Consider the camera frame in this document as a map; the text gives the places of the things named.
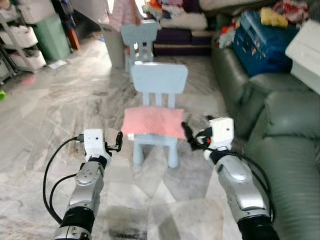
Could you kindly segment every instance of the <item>children's chair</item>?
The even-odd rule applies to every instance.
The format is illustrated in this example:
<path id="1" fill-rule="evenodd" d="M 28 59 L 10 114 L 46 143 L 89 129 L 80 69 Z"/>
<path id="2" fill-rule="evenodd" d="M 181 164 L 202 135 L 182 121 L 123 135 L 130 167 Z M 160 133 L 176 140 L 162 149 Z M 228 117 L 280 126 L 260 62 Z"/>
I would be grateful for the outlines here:
<path id="1" fill-rule="evenodd" d="M 131 67 L 137 61 L 153 62 L 153 42 L 157 38 L 158 26 L 154 20 L 142 20 L 139 26 L 126 24 L 121 28 L 121 35 L 125 45 L 130 47 L 130 55 L 125 51 L 125 71 L 130 74 Z"/>
<path id="2" fill-rule="evenodd" d="M 134 88 L 142 92 L 143 106 L 150 106 L 150 93 L 155 94 L 155 106 L 175 108 L 175 94 L 181 94 L 186 85 L 188 69 L 184 65 L 136 62 L 131 68 Z M 168 104 L 163 105 L 163 94 L 168 94 Z M 177 138 L 155 134 L 135 134 L 133 162 L 140 165 L 144 161 L 142 145 L 169 147 L 168 166 L 179 165 Z"/>

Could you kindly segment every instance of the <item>trash bin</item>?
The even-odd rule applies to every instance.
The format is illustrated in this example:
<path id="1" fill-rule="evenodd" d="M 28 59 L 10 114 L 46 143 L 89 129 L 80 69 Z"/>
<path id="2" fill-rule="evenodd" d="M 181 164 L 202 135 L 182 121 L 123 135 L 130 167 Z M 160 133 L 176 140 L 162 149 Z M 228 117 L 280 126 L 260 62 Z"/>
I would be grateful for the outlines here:
<path id="1" fill-rule="evenodd" d="M 109 24 L 108 17 L 104 17 L 98 20 L 100 25 L 106 49 L 108 50 L 111 64 L 118 69 L 125 68 L 125 51 L 124 41 L 121 33 L 112 29 Z"/>

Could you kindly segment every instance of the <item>green storage box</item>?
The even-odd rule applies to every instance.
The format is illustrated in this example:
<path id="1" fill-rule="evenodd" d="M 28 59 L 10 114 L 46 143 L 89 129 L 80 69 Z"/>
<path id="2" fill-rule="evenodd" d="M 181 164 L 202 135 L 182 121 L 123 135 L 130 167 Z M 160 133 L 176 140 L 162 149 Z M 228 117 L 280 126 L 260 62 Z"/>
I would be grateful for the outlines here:
<path id="1" fill-rule="evenodd" d="M 70 54 L 69 44 L 58 14 L 32 25 L 37 47 L 46 60 L 65 59 Z"/>

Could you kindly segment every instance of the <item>sofa armrest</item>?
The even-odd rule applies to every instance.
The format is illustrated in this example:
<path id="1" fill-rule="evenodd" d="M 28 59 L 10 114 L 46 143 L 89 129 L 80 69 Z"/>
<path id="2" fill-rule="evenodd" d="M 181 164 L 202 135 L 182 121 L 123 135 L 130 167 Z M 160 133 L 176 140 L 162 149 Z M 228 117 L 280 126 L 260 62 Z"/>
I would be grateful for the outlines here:
<path id="1" fill-rule="evenodd" d="M 242 103 L 246 103 L 250 99 L 254 90 L 267 96 L 275 91 L 308 91 L 309 88 L 289 73 L 262 73 L 249 79 Z"/>
<path id="2" fill-rule="evenodd" d="M 312 91 L 275 92 L 265 102 L 267 136 L 320 139 L 320 97 Z"/>

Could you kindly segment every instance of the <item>dark purple sofa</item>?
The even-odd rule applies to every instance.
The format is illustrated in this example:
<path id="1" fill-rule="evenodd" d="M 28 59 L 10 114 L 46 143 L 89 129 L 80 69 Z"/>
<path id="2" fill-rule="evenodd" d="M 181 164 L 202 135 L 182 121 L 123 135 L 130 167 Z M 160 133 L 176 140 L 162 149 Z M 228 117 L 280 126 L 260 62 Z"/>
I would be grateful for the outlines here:
<path id="1" fill-rule="evenodd" d="M 187 13 L 201 13 L 199 0 L 184 0 L 183 8 Z M 186 29 L 163 28 L 158 31 L 153 44 L 153 54 L 163 55 L 211 55 L 209 30 L 191 31 Z"/>

